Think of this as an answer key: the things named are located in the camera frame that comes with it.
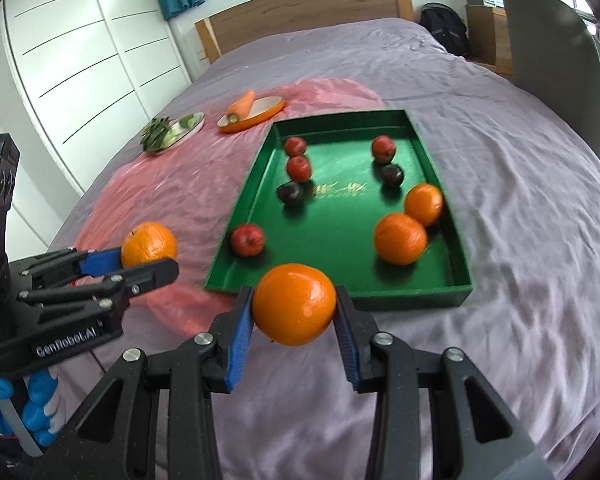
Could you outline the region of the blue white gloved hand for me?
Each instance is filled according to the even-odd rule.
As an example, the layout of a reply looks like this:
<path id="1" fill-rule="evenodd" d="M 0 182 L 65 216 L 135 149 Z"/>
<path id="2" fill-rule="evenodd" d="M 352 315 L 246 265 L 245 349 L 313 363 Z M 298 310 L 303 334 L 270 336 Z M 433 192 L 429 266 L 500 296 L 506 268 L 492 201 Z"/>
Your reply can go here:
<path id="1" fill-rule="evenodd" d="M 58 368 L 52 366 L 23 378 L 23 382 L 0 376 L 0 402 L 14 404 L 22 426 L 40 448 L 48 448 L 67 420 L 66 401 L 60 391 Z M 0 438 L 16 436 L 14 418 L 0 408 Z"/>

